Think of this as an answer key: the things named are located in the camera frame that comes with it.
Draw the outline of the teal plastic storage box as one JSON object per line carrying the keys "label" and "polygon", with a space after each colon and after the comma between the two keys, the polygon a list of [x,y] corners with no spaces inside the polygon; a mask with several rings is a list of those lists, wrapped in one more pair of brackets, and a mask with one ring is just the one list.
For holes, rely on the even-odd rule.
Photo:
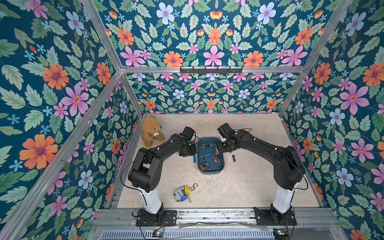
{"label": "teal plastic storage box", "polygon": [[218,142],[221,140],[214,137],[205,137],[197,143],[197,166],[204,175],[219,174],[225,168],[224,155],[218,150]]}

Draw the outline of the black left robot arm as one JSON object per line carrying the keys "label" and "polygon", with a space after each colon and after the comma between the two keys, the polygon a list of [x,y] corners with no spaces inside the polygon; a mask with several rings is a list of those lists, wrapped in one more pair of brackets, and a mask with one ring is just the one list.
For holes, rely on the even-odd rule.
{"label": "black left robot arm", "polygon": [[160,215],[163,210],[157,190],[161,180],[164,161],[179,153],[181,157],[196,154],[195,134],[173,134],[167,141],[151,149],[139,149],[130,171],[128,180],[137,189],[144,200],[144,210],[150,215]]}

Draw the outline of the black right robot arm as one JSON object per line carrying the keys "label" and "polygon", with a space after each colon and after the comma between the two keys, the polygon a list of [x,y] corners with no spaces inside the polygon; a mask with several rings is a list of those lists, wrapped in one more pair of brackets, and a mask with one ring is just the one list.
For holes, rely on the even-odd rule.
{"label": "black right robot arm", "polygon": [[305,167],[297,150],[280,147],[256,138],[248,131],[218,129],[223,141],[219,143],[220,153],[231,153],[238,149],[252,152],[267,160],[273,166],[274,180],[278,185],[271,210],[280,215],[291,209],[294,191],[305,175]]}

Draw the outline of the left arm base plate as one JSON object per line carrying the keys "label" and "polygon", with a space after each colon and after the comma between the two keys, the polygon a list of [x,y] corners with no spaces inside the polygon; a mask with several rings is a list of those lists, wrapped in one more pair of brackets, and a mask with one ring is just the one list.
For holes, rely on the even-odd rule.
{"label": "left arm base plate", "polygon": [[178,212],[175,210],[162,210],[157,214],[150,214],[139,210],[137,214],[137,227],[172,227],[176,225]]}

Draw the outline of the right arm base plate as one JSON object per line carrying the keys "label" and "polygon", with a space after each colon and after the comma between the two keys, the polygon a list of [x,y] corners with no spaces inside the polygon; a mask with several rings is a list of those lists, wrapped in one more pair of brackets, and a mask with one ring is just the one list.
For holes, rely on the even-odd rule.
{"label": "right arm base plate", "polygon": [[273,206],[269,209],[262,210],[254,207],[255,218],[259,226],[296,226],[296,215],[293,207],[282,214]]}

